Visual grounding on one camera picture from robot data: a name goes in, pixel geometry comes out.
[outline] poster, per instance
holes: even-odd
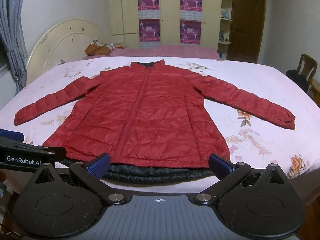
[[[160,20],[139,20],[140,48],[152,48],[160,45]]]
[[[181,19],[202,20],[202,0],[180,0]]]
[[[160,0],[138,0],[139,19],[160,18]]]
[[[201,22],[180,20],[180,43],[200,45]]]

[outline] cream headboard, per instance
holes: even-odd
[[[107,37],[96,25],[84,20],[67,20],[50,28],[33,48],[27,63],[27,85],[55,65],[83,59],[84,50],[97,37]]]

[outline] crosshair mark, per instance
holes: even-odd
[[[163,198],[157,198],[155,201],[157,201],[159,204],[161,204],[165,200]]]

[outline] chair back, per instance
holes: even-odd
[[[299,66],[297,68],[298,73],[300,72],[302,62],[304,62],[303,69],[301,71],[302,75],[304,75],[307,78],[309,73],[312,71],[308,80],[307,80],[307,83],[309,85],[310,80],[313,78],[313,76],[316,73],[318,63],[312,57],[308,56],[307,54],[301,54]]]

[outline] jacket sleeve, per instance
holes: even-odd
[[[295,129],[295,116],[280,105],[212,76],[204,77],[194,72],[185,73],[184,76],[207,99],[242,110],[282,128]]]
[[[15,115],[14,125],[17,126],[31,121],[41,114],[78,99],[95,89],[101,81],[102,79],[100,76],[97,76],[94,79],[83,76],[74,80],[64,89],[61,89],[56,93],[46,95],[35,103],[20,109]]]

